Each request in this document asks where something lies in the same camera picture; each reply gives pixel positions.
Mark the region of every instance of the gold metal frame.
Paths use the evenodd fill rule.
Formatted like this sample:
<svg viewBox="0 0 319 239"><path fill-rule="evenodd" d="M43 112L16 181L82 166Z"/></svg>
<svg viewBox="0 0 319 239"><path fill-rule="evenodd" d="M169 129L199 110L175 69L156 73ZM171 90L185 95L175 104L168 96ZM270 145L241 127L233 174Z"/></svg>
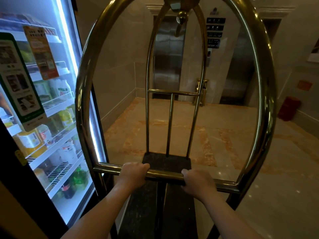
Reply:
<svg viewBox="0 0 319 239"><path fill-rule="evenodd" d="M90 91L92 88L92 80L95 66L102 49L102 45L114 25L119 15L124 9L134 0L111 0L105 10L102 12L96 23L94 24L89 38L83 50L81 64L78 72L76 84L76 120L79 139L82 145L82 150L88 164L91 177L93 179L96 191L100 198L106 195L106 186L101 176L101 173L109 173L118 175L122 166L109 163L98 162L97 155L93 146L92 134L89 125L89 103ZM151 68L151 55L153 53L154 40L157 29L164 18L167 11L170 9L171 0L164 0L163 5L152 31L147 60L146 73L146 151L149 152L149 93L171 94L170 119L172 120L174 95L197 96L197 104L195 106L193 122L191 126L190 138L187 148L186 157L189 157L192 144L196 118L199 109L199 97L202 89L197 92L185 91L167 91L149 88L149 76ZM193 9L201 27L202 36L202 75L201 84L205 78L206 59L207 59L207 33L205 28L205 19L198 3L199 0L189 0L189 5L186 5L186 10L189 11L192 7L192 2L195 3ZM267 36L265 27L258 17L256 9L249 0L223 0L237 15L241 25L246 28L250 41L253 46L255 56L255 68L258 76L258 91L259 91L259 108L257 114L257 125L254 137L254 142L251 147L250 155L242 169L236 182L215 180L217 190L230 193L227 203L236 209L242 198L245 196L254 178L257 176L270 147L273 137L273 132L276 122L276 82L275 72L270 50L270 41ZM167 149L169 152L170 129L167 136ZM183 184L184 179L181 173L172 173L150 169L146 174L146 179L154 181L163 181L166 183ZM209 238L218 238L217 228L214 226Z"/></svg>

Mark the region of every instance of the doorway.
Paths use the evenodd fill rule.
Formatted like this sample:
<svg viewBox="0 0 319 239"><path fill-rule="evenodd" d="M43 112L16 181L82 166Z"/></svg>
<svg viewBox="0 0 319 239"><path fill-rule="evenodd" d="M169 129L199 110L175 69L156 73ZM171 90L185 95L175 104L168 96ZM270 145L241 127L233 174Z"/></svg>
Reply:
<svg viewBox="0 0 319 239"><path fill-rule="evenodd" d="M156 35L153 52L154 89L179 90L186 24L182 26L180 36L175 37L177 25L176 16L165 16ZM170 95L154 93L153 98L170 99Z"/></svg>
<svg viewBox="0 0 319 239"><path fill-rule="evenodd" d="M281 19L263 19L270 42L272 42ZM233 57L230 62L220 104L247 105L257 89L254 52L248 34L242 26L239 30Z"/></svg>

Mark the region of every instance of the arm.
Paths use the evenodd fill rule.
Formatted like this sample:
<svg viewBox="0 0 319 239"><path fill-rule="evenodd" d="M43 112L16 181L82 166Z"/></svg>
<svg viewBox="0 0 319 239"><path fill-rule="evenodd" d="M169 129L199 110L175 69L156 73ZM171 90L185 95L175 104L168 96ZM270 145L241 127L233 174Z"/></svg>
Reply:
<svg viewBox="0 0 319 239"><path fill-rule="evenodd" d="M182 188L204 204L223 239L261 239L223 200L208 171L183 169L182 174L186 183Z"/></svg>
<svg viewBox="0 0 319 239"><path fill-rule="evenodd" d="M61 239L105 239L124 205L135 189L145 184L145 175L150 165L130 162L123 165L117 183L108 195L93 209L78 220Z"/></svg>

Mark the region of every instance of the gold trash can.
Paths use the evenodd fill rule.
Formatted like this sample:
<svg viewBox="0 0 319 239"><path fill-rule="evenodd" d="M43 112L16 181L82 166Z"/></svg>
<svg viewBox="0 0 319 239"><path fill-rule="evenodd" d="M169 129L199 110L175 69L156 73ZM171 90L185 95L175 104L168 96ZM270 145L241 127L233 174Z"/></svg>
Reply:
<svg viewBox="0 0 319 239"><path fill-rule="evenodd" d="M206 88L207 88L207 82L209 80L204 80L203 81L203 90L202 90L202 93L201 93L201 96L199 98L199 105L200 106L205 106L205 98L206 98ZM195 87L195 92L198 92L198 89L199 89L199 84L200 84L200 79L198 78L197 79L197 84L196 84L196 87ZM196 105L196 100L197 97L194 97L194 100L193 100L193 105Z"/></svg>

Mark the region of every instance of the black sign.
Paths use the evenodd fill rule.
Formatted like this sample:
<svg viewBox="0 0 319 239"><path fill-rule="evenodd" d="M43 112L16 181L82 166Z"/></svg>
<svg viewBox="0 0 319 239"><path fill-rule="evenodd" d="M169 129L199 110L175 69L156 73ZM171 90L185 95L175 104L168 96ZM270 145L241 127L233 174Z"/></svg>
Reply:
<svg viewBox="0 0 319 239"><path fill-rule="evenodd" d="M208 39L207 40L207 47L208 48L218 49L219 45L220 45L220 40L217 40L217 39Z"/></svg>
<svg viewBox="0 0 319 239"><path fill-rule="evenodd" d="M209 38L221 38L223 33L217 33L217 32L207 32L207 37Z"/></svg>
<svg viewBox="0 0 319 239"><path fill-rule="evenodd" d="M223 31L224 26L223 25L206 25L207 30L218 30Z"/></svg>
<svg viewBox="0 0 319 239"><path fill-rule="evenodd" d="M225 21L225 18L208 17L206 22L208 24L224 24Z"/></svg>

